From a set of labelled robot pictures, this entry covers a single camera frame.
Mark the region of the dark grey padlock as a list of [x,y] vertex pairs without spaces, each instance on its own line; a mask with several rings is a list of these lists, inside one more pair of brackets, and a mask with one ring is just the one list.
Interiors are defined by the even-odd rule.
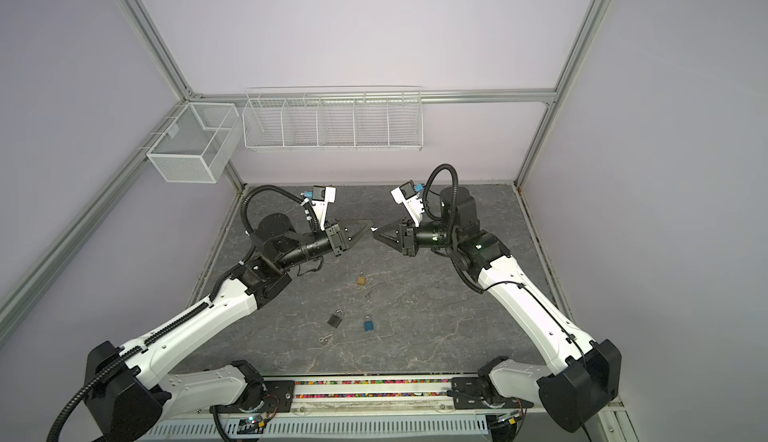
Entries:
[[338,328],[343,321],[344,315],[345,312],[342,309],[337,309],[330,315],[329,319],[327,320],[327,324],[333,328]]

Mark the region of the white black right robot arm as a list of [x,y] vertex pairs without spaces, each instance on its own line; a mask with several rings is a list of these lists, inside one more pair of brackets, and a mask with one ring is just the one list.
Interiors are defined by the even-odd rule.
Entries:
[[405,182],[391,196],[408,216],[374,228],[374,239],[405,256],[422,248],[441,253],[465,286],[506,309],[543,359],[536,365],[497,357],[478,370],[478,391],[458,389],[456,395],[492,407],[511,399],[539,405],[562,429],[585,429],[618,395],[619,348],[578,327],[529,279],[510,249],[482,228],[475,199],[454,166],[440,164],[424,184]]

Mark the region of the blue padlock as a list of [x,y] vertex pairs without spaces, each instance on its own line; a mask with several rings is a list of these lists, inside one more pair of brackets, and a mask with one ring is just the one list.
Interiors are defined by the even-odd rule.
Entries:
[[373,331],[374,330],[374,323],[370,316],[366,315],[364,317],[363,321],[363,328],[365,332]]

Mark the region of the white mesh box basket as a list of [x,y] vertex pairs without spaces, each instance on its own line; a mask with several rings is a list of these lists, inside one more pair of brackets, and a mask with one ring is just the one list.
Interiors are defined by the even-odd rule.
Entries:
[[243,136],[235,104],[189,102],[172,118],[147,156],[173,183],[216,183]]

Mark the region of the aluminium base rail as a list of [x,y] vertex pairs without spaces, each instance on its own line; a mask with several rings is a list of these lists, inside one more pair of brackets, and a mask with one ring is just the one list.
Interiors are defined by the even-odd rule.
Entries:
[[573,429],[618,395],[619,367],[591,359],[553,374],[548,368],[494,360],[474,375],[387,375],[374,378],[264,379],[243,361],[213,371],[153,379],[129,369],[166,418],[208,409],[224,413],[298,412],[307,404],[427,405],[438,410],[490,410],[541,406]]

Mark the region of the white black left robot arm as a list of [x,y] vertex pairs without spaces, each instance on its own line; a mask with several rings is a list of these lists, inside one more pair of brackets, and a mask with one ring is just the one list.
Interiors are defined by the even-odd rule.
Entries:
[[[264,192],[299,205],[308,232],[297,232],[283,213],[252,224],[250,202]],[[326,255],[340,256],[370,232],[370,219],[326,220],[334,192],[330,186],[316,186],[298,195],[270,184],[248,190],[239,206],[250,240],[245,256],[207,295],[164,324],[121,346],[106,341],[92,349],[84,383],[54,419],[47,440],[59,440],[79,404],[96,422],[101,440],[135,441],[156,424],[193,409],[263,400],[264,379],[247,361],[185,375],[173,370],[219,332],[271,302],[292,282],[292,268]]]

